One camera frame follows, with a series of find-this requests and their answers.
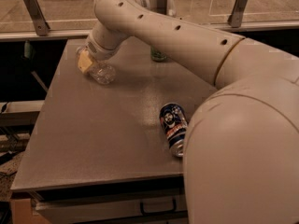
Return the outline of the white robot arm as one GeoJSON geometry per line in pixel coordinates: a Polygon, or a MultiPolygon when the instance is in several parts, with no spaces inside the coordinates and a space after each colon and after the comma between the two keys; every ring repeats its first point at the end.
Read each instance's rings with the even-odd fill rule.
{"type": "Polygon", "coordinates": [[[150,11],[149,0],[94,0],[88,50],[111,58],[134,36],[217,88],[183,149],[190,224],[298,224],[297,57],[150,11]]]}

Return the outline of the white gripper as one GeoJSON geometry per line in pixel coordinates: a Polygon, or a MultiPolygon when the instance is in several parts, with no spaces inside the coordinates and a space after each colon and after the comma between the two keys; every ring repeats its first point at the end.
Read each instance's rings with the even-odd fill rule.
{"type": "Polygon", "coordinates": [[[114,49],[105,48],[99,45],[92,35],[88,35],[86,39],[87,50],[83,49],[78,53],[78,69],[82,74],[86,74],[93,65],[93,59],[98,61],[109,60],[120,49],[117,46],[114,49]]]}

